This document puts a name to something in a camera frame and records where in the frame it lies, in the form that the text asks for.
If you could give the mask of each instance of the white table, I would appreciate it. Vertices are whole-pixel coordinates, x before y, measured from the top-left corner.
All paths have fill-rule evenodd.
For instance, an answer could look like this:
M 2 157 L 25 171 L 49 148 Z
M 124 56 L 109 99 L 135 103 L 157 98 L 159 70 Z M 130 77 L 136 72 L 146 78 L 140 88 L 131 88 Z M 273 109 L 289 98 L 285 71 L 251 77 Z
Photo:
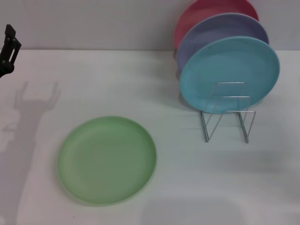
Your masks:
M 20 51 L 0 80 L 0 225 L 300 224 L 300 52 L 278 55 L 245 144 L 234 115 L 204 142 L 172 52 Z M 129 201 L 85 206 L 62 191 L 56 157 L 72 129 L 105 115 L 150 132 L 157 168 Z

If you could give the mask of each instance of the green plate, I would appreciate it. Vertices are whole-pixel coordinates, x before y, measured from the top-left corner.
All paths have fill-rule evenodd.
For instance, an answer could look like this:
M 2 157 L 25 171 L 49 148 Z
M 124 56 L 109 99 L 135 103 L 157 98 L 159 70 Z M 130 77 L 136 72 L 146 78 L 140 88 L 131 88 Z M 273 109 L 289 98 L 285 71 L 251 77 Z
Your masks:
M 91 204 L 123 201 L 147 183 L 156 165 L 149 133 L 122 117 L 101 117 L 75 129 L 63 143 L 58 174 L 63 186 Z

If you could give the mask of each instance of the plastic plate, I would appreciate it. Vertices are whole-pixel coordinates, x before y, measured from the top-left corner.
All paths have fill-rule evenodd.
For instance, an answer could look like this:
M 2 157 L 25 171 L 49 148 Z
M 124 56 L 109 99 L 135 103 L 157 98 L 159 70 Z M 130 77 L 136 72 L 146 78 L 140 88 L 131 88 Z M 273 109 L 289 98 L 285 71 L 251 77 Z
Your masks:
M 180 71 L 198 50 L 214 41 L 232 36 L 253 37 L 269 43 L 265 29 L 250 16 L 239 13 L 212 16 L 194 26 L 182 40 L 177 51 Z
M 148 132 L 122 117 L 102 117 L 75 129 L 63 143 L 63 186 L 91 204 L 113 204 L 137 193 L 153 174 L 156 149 Z
M 242 13 L 258 20 L 256 10 L 247 0 L 198 0 L 183 12 L 177 23 L 174 34 L 176 49 L 192 27 L 221 13 Z
M 241 110 L 259 102 L 272 90 L 279 71 L 279 59 L 268 44 L 252 37 L 228 37 L 193 55 L 181 73 L 180 90 L 190 105 L 208 113 Z M 244 85 L 216 87 L 218 82 L 245 83 L 244 94 Z M 242 95 L 250 96 L 251 101 L 222 98 Z

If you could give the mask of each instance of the metal wire rack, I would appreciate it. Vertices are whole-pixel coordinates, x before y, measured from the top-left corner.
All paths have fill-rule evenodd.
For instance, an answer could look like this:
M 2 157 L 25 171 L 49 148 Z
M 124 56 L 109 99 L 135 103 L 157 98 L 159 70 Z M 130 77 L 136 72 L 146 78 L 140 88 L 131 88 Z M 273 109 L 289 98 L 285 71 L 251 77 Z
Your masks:
M 242 95 L 240 96 L 221 96 L 215 103 L 215 105 L 213 106 L 213 110 L 211 112 L 206 112 L 205 110 L 207 109 L 207 107 L 212 103 L 212 97 L 214 96 L 216 90 L 218 89 L 218 87 L 222 86 L 222 85 L 225 85 L 225 84 L 229 84 L 229 85 L 243 85 L 243 91 L 242 91 Z M 253 125 L 253 122 L 254 122 L 254 118 L 255 118 L 255 115 L 256 115 L 256 111 L 249 111 L 248 108 L 250 106 L 250 103 L 251 103 L 251 97 L 250 96 L 244 96 L 244 93 L 245 93 L 245 87 L 246 87 L 246 84 L 244 82 L 217 82 L 211 92 L 211 95 L 207 101 L 207 104 L 204 108 L 204 110 L 201 110 L 200 111 L 200 116 L 201 116 L 201 121 L 202 121 L 202 126 L 203 126 L 203 129 L 204 129 L 204 137 L 205 137 L 205 141 L 206 142 L 209 142 L 212 135 L 214 134 L 214 132 L 216 131 L 216 128 L 219 124 L 219 122 L 221 121 L 222 117 L 224 114 L 227 114 L 227 113 L 235 113 L 237 114 L 238 118 L 239 118 L 239 122 L 240 122 L 240 127 L 242 129 L 242 132 L 243 132 L 243 136 L 244 136 L 244 139 L 245 139 L 245 142 L 246 143 L 249 143 L 249 134 L 250 134 L 250 131 L 251 131 L 251 128 L 252 128 L 252 125 Z M 238 105 L 240 105 L 241 107 L 243 107 L 243 101 L 244 99 L 247 99 L 248 100 L 248 105 L 247 105 L 247 108 L 246 110 L 226 110 L 226 111 L 223 111 L 221 114 L 217 114 L 215 113 L 215 111 L 218 109 L 218 106 L 220 105 L 220 103 L 224 100 L 224 99 L 228 99 L 228 98 L 235 98 L 237 99 L 237 103 Z M 210 114 L 209 118 L 207 121 L 205 121 L 205 117 L 204 117 L 204 114 L 207 113 L 207 114 Z M 246 119 L 246 116 L 248 113 L 251 113 L 253 114 L 253 117 L 252 117 L 252 120 L 251 120 L 251 124 L 250 124 L 250 128 L 247 132 L 246 128 L 245 128 L 245 119 Z M 208 130 L 207 130 L 207 125 L 212 117 L 212 115 L 219 115 L 219 119 L 215 125 L 215 127 L 213 128 L 211 134 L 209 135 L 208 134 Z

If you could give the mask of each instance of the pink plate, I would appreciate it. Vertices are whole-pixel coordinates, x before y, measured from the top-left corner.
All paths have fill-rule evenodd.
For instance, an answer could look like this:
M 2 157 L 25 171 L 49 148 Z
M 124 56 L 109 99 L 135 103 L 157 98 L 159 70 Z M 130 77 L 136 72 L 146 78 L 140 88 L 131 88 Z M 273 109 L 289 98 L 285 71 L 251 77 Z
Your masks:
M 198 0 L 181 15 L 175 29 L 175 47 L 178 49 L 186 33 L 199 22 L 220 13 L 242 13 L 256 20 L 258 15 L 247 0 Z

